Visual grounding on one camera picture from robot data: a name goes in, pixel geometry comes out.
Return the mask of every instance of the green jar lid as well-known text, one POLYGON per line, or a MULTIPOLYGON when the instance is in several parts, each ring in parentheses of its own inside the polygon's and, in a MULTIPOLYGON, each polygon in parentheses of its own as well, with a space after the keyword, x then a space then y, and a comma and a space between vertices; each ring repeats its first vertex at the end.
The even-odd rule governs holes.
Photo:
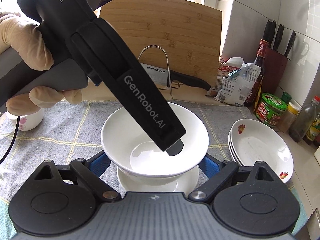
POLYGON ((280 98, 278 98, 272 94, 263 93, 262 98, 266 103, 271 105, 273 108, 276 108, 280 111, 287 110, 287 104, 283 100, 281 100, 280 98))

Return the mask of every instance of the checkered tablecloth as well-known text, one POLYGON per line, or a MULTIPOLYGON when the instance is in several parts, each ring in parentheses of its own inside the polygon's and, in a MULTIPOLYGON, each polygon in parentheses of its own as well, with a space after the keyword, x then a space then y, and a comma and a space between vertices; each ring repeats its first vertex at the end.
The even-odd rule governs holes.
MULTIPOLYGON (((208 153, 218 160, 231 159, 228 149, 228 133, 234 122, 251 118, 247 108, 227 105, 204 105, 176 101, 195 113, 209 133, 208 153)), ((121 107, 118 101, 84 101, 73 106, 62 101, 45 109, 44 119, 31 131, 19 131, 16 142, 0 166, 0 240, 15 234, 8 216, 8 204, 24 181, 46 159, 56 165, 68 164, 76 158, 89 159, 102 150, 100 132, 105 120, 121 107)), ((5 153, 12 140, 15 124, 6 119, 0 126, 0 156, 5 153)), ((116 166, 110 167, 100 177, 124 195, 116 176, 116 166)), ((200 172, 198 184, 207 177, 200 172)))

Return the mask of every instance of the condiment bottle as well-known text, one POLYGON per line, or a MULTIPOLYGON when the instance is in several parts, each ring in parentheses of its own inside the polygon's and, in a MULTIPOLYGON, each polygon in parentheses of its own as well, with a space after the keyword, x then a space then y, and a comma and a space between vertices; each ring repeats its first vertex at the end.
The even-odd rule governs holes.
POLYGON ((310 145, 320 133, 320 113, 317 115, 311 127, 308 129, 307 134, 303 140, 310 145))
POLYGON ((291 99, 292 97, 287 92, 283 92, 281 97, 282 101, 284 101, 288 105, 291 99))
POLYGON ((289 102, 287 111, 281 116, 277 124, 277 127, 282 132, 287 132, 289 130, 290 125, 296 119, 298 112, 299 108, 295 106, 293 103, 289 102))
POLYGON ((250 94, 248 95, 247 99, 244 102, 245 106, 251 106, 252 102, 254 101, 254 99, 256 98, 258 89, 260 87, 260 84, 262 82, 263 76, 264 76, 264 57, 266 56, 266 51, 267 51, 267 47, 268 47, 268 42, 265 40, 260 40, 260 44, 259 44, 259 48, 257 51, 257 57, 255 59, 255 61, 253 62, 255 65, 261 67, 261 72, 256 80, 256 82, 254 83, 250 94))
POLYGON ((315 96, 311 104, 307 104, 301 108, 297 114, 296 120, 289 128, 289 135, 295 142, 299 142, 306 135, 308 129, 316 119, 316 107, 320 102, 320 98, 315 96))
POLYGON ((317 147, 320 147, 320 134, 317 136, 317 138, 313 141, 313 144, 317 147))

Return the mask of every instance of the kitchen counter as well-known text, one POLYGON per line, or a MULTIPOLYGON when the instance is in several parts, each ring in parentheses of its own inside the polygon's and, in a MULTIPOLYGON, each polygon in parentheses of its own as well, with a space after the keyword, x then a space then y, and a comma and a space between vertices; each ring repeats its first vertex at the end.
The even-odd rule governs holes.
MULTIPOLYGON (((169 90, 161 90, 161 93, 166 99, 170 99, 169 90)), ((181 85, 179 89, 172 90, 173 99, 203 104, 222 104, 215 101, 213 97, 205 96, 205 93, 206 91, 203 89, 192 88, 184 85, 181 85)), ((93 101, 116 100, 115 96, 104 84, 96 87, 92 82, 89 82, 88 87, 83 89, 83 99, 93 101)), ((0 125, 4 118, 5 115, 1 116, 0 125)), ((304 205, 306 215, 310 218, 317 207, 320 207, 320 165, 314 157, 316 147, 314 145, 309 146, 304 141, 296 143, 287 133, 283 133, 277 128, 275 128, 275 131, 286 142, 291 151, 294 162, 292 182, 304 205)))

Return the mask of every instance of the dish rack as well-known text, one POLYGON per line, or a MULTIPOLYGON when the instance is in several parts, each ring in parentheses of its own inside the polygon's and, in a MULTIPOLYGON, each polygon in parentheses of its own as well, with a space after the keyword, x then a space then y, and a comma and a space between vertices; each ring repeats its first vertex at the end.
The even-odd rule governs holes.
POLYGON ((167 90, 167 89, 169 89, 169 90, 170 90, 170 98, 173 99, 172 89, 178 89, 178 88, 180 88, 180 83, 179 83, 179 82, 174 82, 174 83, 171 82, 170 68, 169 68, 169 60, 168 60, 168 55, 167 55, 167 53, 165 52, 165 50, 164 50, 163 48, 161 48, 160 46, 157 46, 157 45, 147 46, 147 47, 145 47, 145 48, 140 52, 140 55, 139 55, 139 57, 138 57, 138 61, 140 60, 141 55, 142 55, 147 49, 150 49, 150 48, 160 49, 160 50, 162 50, 162 51, 164 52, 164 54, 165 54, 165 57, 166 57, 166 59, 167 59, 169 87, 168 87, 168 88, 158 88, 158 89, 159 89, 159 90, 167 90))

